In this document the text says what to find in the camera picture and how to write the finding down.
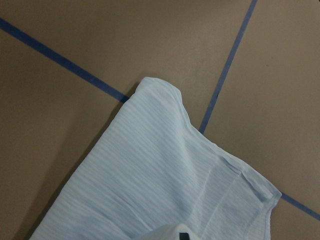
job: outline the white cloth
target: white cloth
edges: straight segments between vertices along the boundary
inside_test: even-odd
[[[191,125],[176,87],[146,77],[31,239],[145,240],[184,226],[202,240],[267,240],[280,196]]]

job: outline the folded cloth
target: folded cloth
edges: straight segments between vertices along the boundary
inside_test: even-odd
[[[191,125],[176,87],[146,77],[31,239],[145,240],[184,226],[202,240],[267,240],[280,196]]]

